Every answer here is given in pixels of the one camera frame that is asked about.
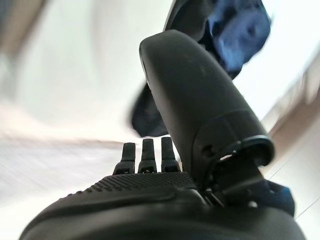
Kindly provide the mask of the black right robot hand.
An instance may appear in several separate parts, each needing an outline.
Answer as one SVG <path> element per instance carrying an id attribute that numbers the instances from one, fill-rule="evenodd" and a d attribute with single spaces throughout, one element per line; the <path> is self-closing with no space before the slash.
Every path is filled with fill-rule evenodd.
<path id="1" fill-rule="evenodd" d="M 59 199 L 22 240 L 303 240 L 287 187 L 260 166 L 272 140 L 229 76 L 189 36 L 144 39 L 141 64 L 169 132 L 157 172 L 153 140 L 123 145 L 111 176 Z"/>

